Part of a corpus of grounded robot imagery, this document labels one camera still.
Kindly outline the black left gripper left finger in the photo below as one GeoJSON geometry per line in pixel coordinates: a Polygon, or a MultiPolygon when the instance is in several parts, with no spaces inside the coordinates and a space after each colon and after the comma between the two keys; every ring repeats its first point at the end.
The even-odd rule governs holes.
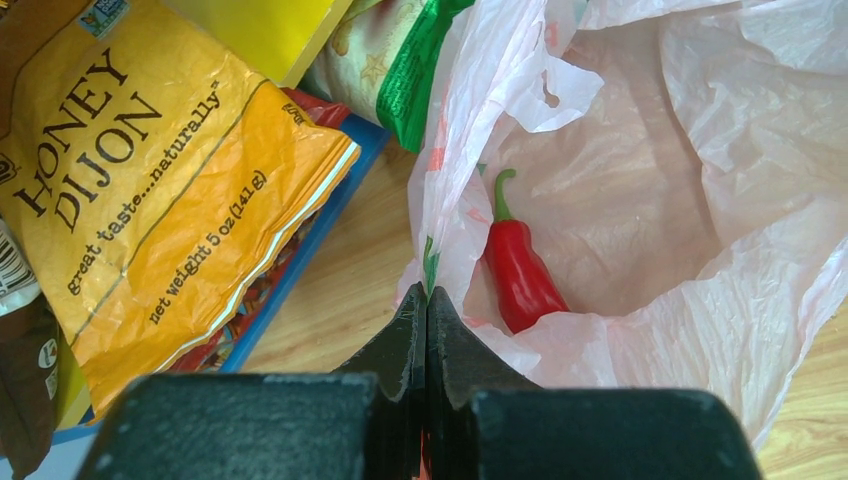
{"type": "Polygon", "coordinates": [[[329,373],[155,374],[118,398],[82,479],[412,479],[427,295],[329,373]]]}

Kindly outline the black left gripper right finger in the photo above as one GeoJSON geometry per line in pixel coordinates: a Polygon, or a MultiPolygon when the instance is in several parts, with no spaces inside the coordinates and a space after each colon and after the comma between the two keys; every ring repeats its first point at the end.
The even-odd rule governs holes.
{"type": "Polygon", "coordinates": [[[703,390],[544,389],[460,320],[442,288],[427,309],[433,479],[758,479],[729,408],[703,390]]]}

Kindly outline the red chili pepper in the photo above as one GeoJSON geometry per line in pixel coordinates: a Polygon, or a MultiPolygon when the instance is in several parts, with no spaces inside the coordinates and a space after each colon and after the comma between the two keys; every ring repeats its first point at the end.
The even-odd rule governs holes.
{"type": "Polygon", "coordinates": [[[499,313],[513,334],[533,327],[547,314],[570,310],[544,261],[533,249],[529,226],[510,211],[504,183],[515,175],[514,169],[505,169],[495,178],[494,218],[484,249],[499,313]]]}

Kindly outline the pink plastic grocery bag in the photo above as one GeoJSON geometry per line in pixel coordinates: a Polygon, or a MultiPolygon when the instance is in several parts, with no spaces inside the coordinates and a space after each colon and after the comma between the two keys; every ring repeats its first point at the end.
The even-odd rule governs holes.
{"type": "Polygon", "coordinates": [[[713,392],[765,442],[847,293],[843,1],[478,1],[446,35],[399,289],[544,387],[713,392]],[[513,334],[493,188],[570,310],[513,334]]]}

